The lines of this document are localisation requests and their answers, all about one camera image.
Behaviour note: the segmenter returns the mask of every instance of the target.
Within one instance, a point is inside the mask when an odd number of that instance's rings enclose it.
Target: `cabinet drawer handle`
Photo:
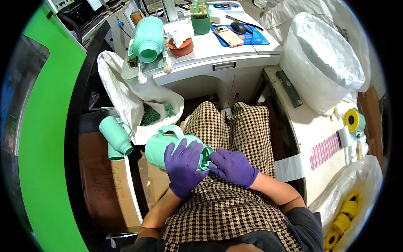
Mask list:
[[[237,62],[233,61],[233,62],[215,64],[215,65],[212,65],[212,68],[213,68],[213,71],[217,71],[217,70],[224,70],[224,69],[228,69],[228,68],[235,68],[236,65],[237,65]]]

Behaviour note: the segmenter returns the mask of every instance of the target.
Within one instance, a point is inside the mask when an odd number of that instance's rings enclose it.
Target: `gloved hand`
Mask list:
[[[169,188],[181,200],[204,179],[210,171],[196,171],[203,145],[193,141],[188,147],[186,138],[179,143],[174,154],[174,143],[170,143],[164,153],[165,169],[171,183]]]
[[[222,180],[248,189],[259,174],[259,170],[253,168],[242,152],[217,149],[209,156],[213,164],[208,168],[218,174]]]

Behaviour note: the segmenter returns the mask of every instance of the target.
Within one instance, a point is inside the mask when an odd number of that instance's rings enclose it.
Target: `mouse pad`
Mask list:
[[[232,29],[231,25],[218,25],[218,27],[220,27],[220,26],[226,26],[231,31],[234,31],[234,29]],[[259,30],[256,27],[248,26],[248,25],[245,25],[245,27],[248,30],[252,29],[253,36],[249,32],[246,32],[243,35],[235,33],[244,41],[244,45],[250,45],[251,38],[252,38],[252,45],[269,45],[270,44],[269,41],[267,41],[267,39],[259,32]],[[218,41],[221,43],[222,46],[228,47],[228,45],[220,37],[218,37],[215,33],[214,33],[214,35],[217,37]]]

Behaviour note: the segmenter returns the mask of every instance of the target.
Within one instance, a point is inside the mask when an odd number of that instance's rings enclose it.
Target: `green plastic pellets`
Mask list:
[[[161,118],[161,115],[155,111],[150,105],[144,104],[144,116],[141,119],[140,126],[147,126],[152,124],[155,121],[158,121]]]
[[[171,103],[167,104],[167,106],[165,107],[165,110],[168,112],[168,117],[175,115],[173,112],[173,107],[172,107]]]
[[[168,103],[165,106],[165,110],[168,113],[168,117],[174,115],[173,107],[170,103]],[[161,115],[157,111],[155,111],[150,105],[144,104],[144,115],[143,118],[141,119],[140,126],[144,127],[150,125],[153,122],[158,121],[159,119],[161,119]]]

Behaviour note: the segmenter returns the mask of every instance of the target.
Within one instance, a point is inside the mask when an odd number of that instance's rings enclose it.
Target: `smartphone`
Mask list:
[[[224,42],[227,43],[227,45],[231,48],[241,46],[244,43],[237,34],[228,29],[228,27],[226,26],[215,28],[213,29],[213,32],[217,34],[217,36],[220,37],[222,40],[224,40]]]

